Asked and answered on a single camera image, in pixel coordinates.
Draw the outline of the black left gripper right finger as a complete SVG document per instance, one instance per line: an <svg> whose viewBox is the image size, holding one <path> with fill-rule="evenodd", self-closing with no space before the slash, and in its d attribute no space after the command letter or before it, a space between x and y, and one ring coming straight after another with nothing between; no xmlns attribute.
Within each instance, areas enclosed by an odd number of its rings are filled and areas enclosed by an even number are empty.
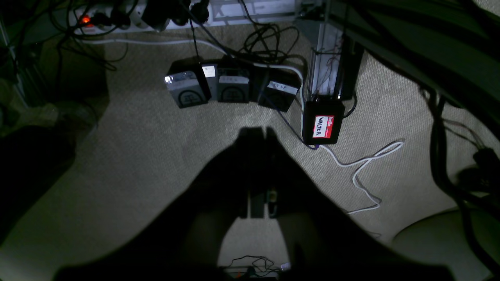
<svg viewBox="0 0 500 281"><path fill-rule="evenodd" d="M311 180L266 128L275 217L291 269L281 281L452 281L443 265L405 258L359 227Z"/></svg>

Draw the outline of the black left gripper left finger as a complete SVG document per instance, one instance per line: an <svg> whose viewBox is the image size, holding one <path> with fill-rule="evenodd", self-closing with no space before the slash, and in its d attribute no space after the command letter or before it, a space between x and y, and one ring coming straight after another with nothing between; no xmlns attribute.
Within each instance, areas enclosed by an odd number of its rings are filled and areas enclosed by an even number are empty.
<svg viewBox="0 0 500 281"><path fill-rule="evenodd" d="M225 234L245 202L241 177L243 128L189 187L133 239L105 256L59 270L60 281L174 281L222 277L217 269Z"/></svg>

